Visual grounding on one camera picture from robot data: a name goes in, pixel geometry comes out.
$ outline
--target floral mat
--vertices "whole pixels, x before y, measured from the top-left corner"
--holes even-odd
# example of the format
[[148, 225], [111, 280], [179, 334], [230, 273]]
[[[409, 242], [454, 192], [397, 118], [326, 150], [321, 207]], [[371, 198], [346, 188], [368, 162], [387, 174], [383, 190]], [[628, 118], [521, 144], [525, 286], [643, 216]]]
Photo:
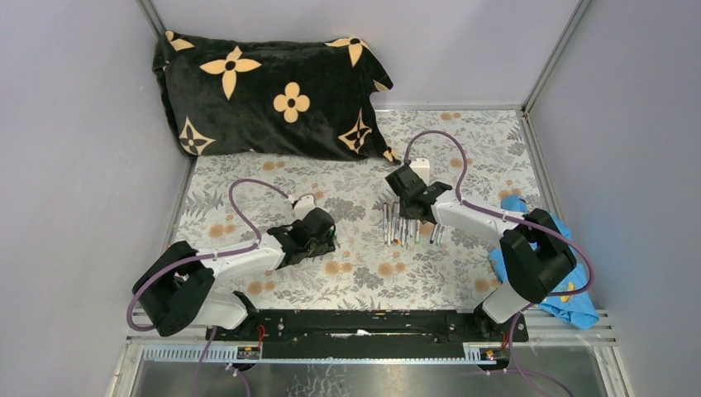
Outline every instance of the floral mat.
[[[388, 144], [402, 155], [411, 137], [421, 131], [454, 135], [468, 156], [462, 188], [466, 198], [498, 205], [510, 194], [521, 194], [530, 208], [542, 205], [514, 111], [378, 112], [377, 116]], [[430, 160], [432, 182], [455, 185], [462, 159], [452, 142], [425, 136], [412, 152]], [[259, 309], [474, 308], [499, 285], [485, 242], [449, 228], [442, 246], [431, 245], [432, 225], [425, 224], [419, 245], [384, 244], [382, 203], [396, 198], [384, 177], [395, 169], [380, 158], [335, 162], [256, 153], [203, 156], [195, 166], [175, 241], [213, 248], [254, 239], [227, 195], [236, 179], [262, 179], [291, 195], [313, 193], [317, 206], [336, 220], [340, 246], [321, 258], [233, 280], [218, 292], [244, 291]], [[257, 184], [239, 186], [235, 197], [262, 231], [293, 220], [289, 202]]]

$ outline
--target white wall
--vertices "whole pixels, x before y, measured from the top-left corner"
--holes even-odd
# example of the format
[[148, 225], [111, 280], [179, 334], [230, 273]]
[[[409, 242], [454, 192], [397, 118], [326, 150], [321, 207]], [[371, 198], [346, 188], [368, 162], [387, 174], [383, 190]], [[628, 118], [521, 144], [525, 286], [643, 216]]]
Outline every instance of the white wall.
[[0, 2], [0, 395], [103, 395], [186, 162], [133, 1]]
[[154, 0], [169, 29], [238, 41], [356, 35], [394, 88], [382, 105], [435, 108], [526, 100], [577, 0]]
[[699, 395], [701, 2], [595, 2], [532, 120], [636, 394]]

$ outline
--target pillow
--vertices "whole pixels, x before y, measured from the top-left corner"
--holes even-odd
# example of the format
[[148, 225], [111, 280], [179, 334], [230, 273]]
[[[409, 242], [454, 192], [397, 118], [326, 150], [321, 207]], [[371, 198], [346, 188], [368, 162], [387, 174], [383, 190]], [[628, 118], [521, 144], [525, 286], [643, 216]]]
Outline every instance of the pillow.
[[249, 43], [167, 31], [153, 71], [187, 155], [254, 151], [399, 162], [370, 103], [370, 94], [389, 90], [392, 80], [361, 39]]

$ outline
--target blue cloth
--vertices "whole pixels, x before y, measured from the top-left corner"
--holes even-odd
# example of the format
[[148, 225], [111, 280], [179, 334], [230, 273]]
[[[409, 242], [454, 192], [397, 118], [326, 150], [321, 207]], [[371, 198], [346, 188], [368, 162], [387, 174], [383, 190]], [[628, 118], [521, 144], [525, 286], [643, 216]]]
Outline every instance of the blue cloth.
[[[512, 194], [502, 200], [501, 207], [509, 211], [528, 212], [527, 205], [516, 194]], [[571, 240], [570, 229], [558, 217], [552, 214], [551, 216], [557, 228], [560, 229], [560, 233]], [[494, 272], [497, 274], [497, 277], [501, 281], [506, 280], [506, 266], [504, 265], [502, 252], [500, 250], [492, 251], [489, 254], [489, 259], [494, 266]], [[587, 277], [584, 273], [584, 266], [578, 263], [577, 267], [555, 288], [555, 292], [572, 291], [581, 288], [586, 282]], [[596, 309], [594, 309], [587, 292], [574, 296], [551, 296], [546, 298], [539, 306], [541, 309], [553, 313], [557, 318], [580, 329], [591, 328], [598, 321]]]

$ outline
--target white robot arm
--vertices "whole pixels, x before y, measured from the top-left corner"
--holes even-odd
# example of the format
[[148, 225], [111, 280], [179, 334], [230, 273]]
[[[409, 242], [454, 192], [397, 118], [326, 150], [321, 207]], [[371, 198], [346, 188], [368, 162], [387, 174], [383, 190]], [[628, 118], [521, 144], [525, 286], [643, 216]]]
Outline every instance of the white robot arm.
[[[559, 232], [544, 210], [515, 213], [470, 200], [503, 215], [495, 218], [462, 205], [450, 185], [436, 182], [426, 186], [409, 165], [394, 171], [386, 180], [399, 196], [402, 217], [465, 230], [502, 250], [508, 280], [475, 310], [496, 324], [505, 323], [528, 304], [539, 304], [577, 265], [564, 242], [506, 220], [507, 216], [525, 218]], [[530, 243], [534, 242], [536, 248], [532, 249]]]
[[260, 242], [200, 251], [187, 242], [172, 244], [132, 288], [136, 294], [166, 266], [198, 256], [197, 261], [173, 268], [160, 277], [139, 297], [159, 335], [168, 337], [190, 324], [236, 328], [248, 316], [248, 309], [238, 294], [220, 294], [212, 292], [212, 288], [243, 275], [296, 265], [303, 259], [334, 251], [336, 225], [331, 215], [301, 199], [293, 209], [301, 219], [268, 229]]

